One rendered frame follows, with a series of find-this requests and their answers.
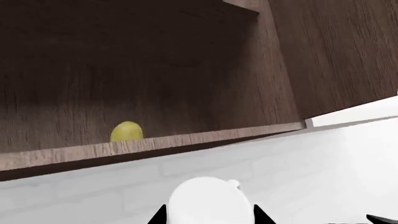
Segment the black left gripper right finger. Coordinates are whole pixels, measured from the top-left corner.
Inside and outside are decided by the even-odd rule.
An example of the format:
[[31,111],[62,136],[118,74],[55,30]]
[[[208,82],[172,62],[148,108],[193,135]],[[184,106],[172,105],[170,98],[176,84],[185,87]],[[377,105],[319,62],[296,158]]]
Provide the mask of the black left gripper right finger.
[[254,205],[254,224],[276,224],[275,221],[262,210],[259,205]]

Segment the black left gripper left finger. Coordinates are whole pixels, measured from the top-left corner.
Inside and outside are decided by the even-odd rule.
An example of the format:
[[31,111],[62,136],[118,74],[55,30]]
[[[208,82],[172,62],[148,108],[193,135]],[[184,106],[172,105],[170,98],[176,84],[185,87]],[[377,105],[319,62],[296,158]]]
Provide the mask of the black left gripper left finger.
[[167,224],[167,206],[162,205],[147,224]]

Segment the white ceramic mug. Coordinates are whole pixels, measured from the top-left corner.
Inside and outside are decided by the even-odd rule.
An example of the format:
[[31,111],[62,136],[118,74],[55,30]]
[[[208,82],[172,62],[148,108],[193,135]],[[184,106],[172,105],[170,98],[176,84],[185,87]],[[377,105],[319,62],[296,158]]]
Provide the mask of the white ceramic mug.
[[254,224],[253,205],[238,180],[196,177],[171,193],[167,224]]

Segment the dark wooden open cabinet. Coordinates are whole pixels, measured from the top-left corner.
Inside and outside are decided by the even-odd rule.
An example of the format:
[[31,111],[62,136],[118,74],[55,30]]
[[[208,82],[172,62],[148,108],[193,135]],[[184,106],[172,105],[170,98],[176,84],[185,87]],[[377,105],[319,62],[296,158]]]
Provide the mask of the dark wooden open cabinet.
[[0,182],[304,127],[267,1],[0,0]]

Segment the dark wooden cabinet door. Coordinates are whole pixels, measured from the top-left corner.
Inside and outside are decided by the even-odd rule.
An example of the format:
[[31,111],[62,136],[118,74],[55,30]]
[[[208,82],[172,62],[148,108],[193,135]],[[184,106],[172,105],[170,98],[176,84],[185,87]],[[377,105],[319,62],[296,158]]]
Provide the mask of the dark wooden cabinet door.
[[395,96],[398,0],[269,0],[300,117]]

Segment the yellow lemon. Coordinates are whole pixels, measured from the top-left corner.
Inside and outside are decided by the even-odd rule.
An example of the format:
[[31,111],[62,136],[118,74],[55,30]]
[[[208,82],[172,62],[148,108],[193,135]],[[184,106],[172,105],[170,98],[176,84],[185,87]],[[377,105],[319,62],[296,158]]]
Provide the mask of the yellow lemon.
[[139,124],[132,121],[125,121],[118,124],[111,132],[110,141],[132,141],[143,139],[144,132]]

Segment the black pointed object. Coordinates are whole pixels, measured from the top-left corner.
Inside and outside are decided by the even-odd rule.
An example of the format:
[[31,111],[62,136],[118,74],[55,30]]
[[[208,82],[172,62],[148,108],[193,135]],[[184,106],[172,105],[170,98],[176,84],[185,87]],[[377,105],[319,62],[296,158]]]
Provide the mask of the black pointed object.
[[366,218],[373,224],[398,224],[398,220],[391,220],[389,218],[383,218],[374,215],[366,215]]

